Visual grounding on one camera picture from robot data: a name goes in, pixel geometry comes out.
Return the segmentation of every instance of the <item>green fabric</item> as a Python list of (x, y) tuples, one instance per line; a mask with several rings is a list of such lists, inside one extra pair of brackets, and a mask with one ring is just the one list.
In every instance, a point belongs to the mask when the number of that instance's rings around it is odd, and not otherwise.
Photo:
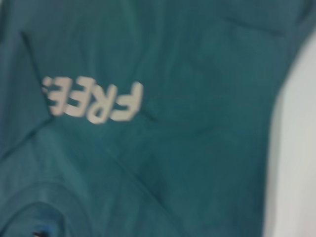
[(271, 111), (313, 1), (3, 4), (1, 237), (261, 236)]

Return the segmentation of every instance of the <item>white background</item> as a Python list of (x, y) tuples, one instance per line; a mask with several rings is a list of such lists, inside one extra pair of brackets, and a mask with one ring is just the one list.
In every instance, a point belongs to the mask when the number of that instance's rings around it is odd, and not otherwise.
[(276, 103), (264, 237), (316, 237), (316, 32)]

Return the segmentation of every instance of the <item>shirt sleeve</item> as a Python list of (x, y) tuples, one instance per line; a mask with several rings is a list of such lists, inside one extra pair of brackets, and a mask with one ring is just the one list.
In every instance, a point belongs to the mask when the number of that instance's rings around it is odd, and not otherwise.
[(0, 44), (0, 160), (50, 119), (21, 34)]

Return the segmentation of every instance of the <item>white lettering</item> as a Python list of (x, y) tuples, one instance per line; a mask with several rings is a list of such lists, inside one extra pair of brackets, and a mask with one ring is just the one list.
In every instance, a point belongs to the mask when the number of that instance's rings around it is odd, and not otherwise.
[[(50, 83), (47, 82), (50, 80), (51, 78), (45, 78), (44, 84), (49, 85)], [(63, 108), (67, 100), (67, 95), (71, 87), (72, 80), (70, 78), (57, 77), (53, 84), (59, 86), (61, 89), (49, 92), (48, 98), (56, 102), (54, 106), (49, 106), (49, 108), (53, 115), (59, 116), (64, 113)]]
[(47, 90), (46, 87), (51, 86), (51, 85), (53, 84), (53, 80), (52, 80), (52, 78), (50, 78), (50, 77), (45, 77), (45, 78), (43, 79), (43, 81), (42, 81), (42, 84), (45, 86), (45, 87), (42, 87), (43, 92), (44, 92), (44, 93), (47, 93), (48, 90)]
[(83, 86), (83, 91), (74, 90), (70, 94), (70, 98), (78, 101), (77, 106), (67, 104), (65, 106), (65, 113), (74, 116), (74, 117), (82, 117), (84, 116), (86, 107), (88, 106), (90, 96), (91, 96), (91, 88), (94, 85), (95, 80), (93, 78), (87, 77), (78, 77), (77, 84)]
[(115, 85), (110, 85), (106, 96), (104, 95), (102, 87), (95, 85), (92, 94), (96, 101), (90, 106), (87, 113), (87, 119), (91, 123), (98, 124), (106, 122), (113, 107), (117, 91), (118, 88)]
[(113, 110), (111, 119), (114, 121), (130, 121), (139, 111), (141, 100), (143, 97), (143, 85), (135, 82), (132, 85), (131, 95), (121, 95), (117, 99), (117, 103), (121, 106), (127, 106), (127, 110)]

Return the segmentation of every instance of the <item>white wall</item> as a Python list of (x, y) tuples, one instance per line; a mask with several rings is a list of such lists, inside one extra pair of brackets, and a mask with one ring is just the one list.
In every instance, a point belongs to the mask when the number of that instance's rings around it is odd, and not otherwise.
[(264, 237), (316, 237), (316, 32), (276, 104)]

